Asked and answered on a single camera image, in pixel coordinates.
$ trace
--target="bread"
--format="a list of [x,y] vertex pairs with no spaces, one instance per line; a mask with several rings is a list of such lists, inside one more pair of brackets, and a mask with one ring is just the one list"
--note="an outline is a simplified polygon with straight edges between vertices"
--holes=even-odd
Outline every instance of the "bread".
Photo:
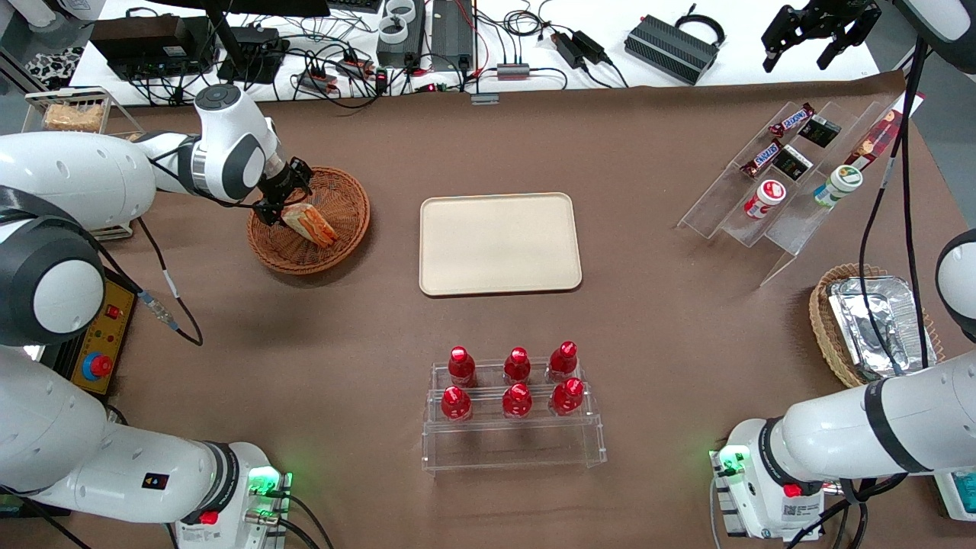
[[311,204],[303,202],[285,206],[281,211],[281,219],[285,225],[306,240],[310,240],[323,248],[327,248],[339,240],[336,231]]

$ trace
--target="red and white bottle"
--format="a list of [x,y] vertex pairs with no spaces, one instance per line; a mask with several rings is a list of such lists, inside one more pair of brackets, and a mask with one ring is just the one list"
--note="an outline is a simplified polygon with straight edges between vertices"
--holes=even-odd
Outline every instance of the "red and white bottle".
[[566,341],[556,349],[549,357],[549,365],[546,367],[546,379],[550,383],[562,383],[573,377],[576,371],[576,344]]
[[508,358],[505,359],[505,382],[509,385],[528,383],[529,372],[531,371],[532,364],[529,363],[529,354],[521,347],[512,349]]
[[583,382],[571,377],[555,386],[549,397],[549,411],[555,415],[569,415],[583,403]]
[[468,354],[468,350],[460,345],[451,350],[451,359],[447,361],[447,371],[451,374],[452,385],[468,388],[478,386],[474,359]]
[[440,400],[440,411],[451,421],[468,421],[471,416],[471,397],[460,387],[448,387]]
[[519,419],[532,409],[532,394],[524,383],[516,383],[502,395],[502,412],[508,419]]

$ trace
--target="wicker basket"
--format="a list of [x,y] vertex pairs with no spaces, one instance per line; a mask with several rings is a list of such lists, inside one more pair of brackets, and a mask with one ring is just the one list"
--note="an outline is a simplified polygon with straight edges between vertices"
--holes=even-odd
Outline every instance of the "wicker basket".
[[[865,276],[887,275],[887,271],[884,269],[870,265],[865,265],[864,273]],[[834,267],[824,274],[823,278],[820,279],[820,282],[817,283],[817,286],[813,288],[813,292],[810,294],[810,324],[813,325],[813,333],[817,337],[817,345],[820,346],[820,352],[824,354],[824,359],[831,367],[831,370],[834,371],[834,375],[840,378],[840,381],[847,387],[864,385],[868,383],[868,380],[864,379],[857,371],[857,368],[851,361],[850,355],[847,353],[847,345],[844,343],[843,335],[840,333],[839,328],[837,328],[837,323],[834,320],[834,310],[831,308],[831,303],[827,299],[827,286],[842,278],[850,278],[851,276],[858,275],[858,266],[855,263]],[[922,318],[925,322],[925,329],[928,331],[928,337],[932,340],[932,349],[935,350],[936,360],[941,362],[946,359],[942,349],[942,342],[939,341],[939,336],[932,329],[932,319],[928,317],[924,309],[922,310]]]
[[[287,275],[311,275],[335,267],[356,249],[369,227],[369,198],[359,182],[334,168],[312,168],[307,202],[315,206],[335,229],[339,240],[323,248],[304,239],[287,226],[269,227],[252,211],[247,239],[258,259],[270,269]],[[296,190],[290,199],[301,196]]]

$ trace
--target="clear acrylic tray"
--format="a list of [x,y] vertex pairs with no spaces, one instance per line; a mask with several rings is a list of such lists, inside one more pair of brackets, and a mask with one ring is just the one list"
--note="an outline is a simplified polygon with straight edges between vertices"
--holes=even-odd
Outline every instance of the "clear acrylic tray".
[[[547,358],[530,358],[529,392],[532,410],[521,419],[502,413],[502,395],[508,388],[502,377],[504,362],[480,362],[478,387],[465,389],[471,397],[472,417],[453,422],[444,417],[440,402],[451,385],[446,363],[431,369],[430,390],[424,413],[423,468],[438,471],[513,469],[540,465],[586,465],[607,460],[603,422],[592,386],[585,383],[583,404],[567,416],[549,411],[555,384],[545,381]],[[581,367],[576,376],[586,380]]]

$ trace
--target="green light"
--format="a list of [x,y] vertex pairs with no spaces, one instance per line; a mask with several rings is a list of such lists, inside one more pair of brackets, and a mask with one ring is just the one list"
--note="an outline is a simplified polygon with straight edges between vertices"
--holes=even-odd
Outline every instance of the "green light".
[[252,469],[248,474],[248,489],[261,495],[278,488],[281,474],[270,465]]

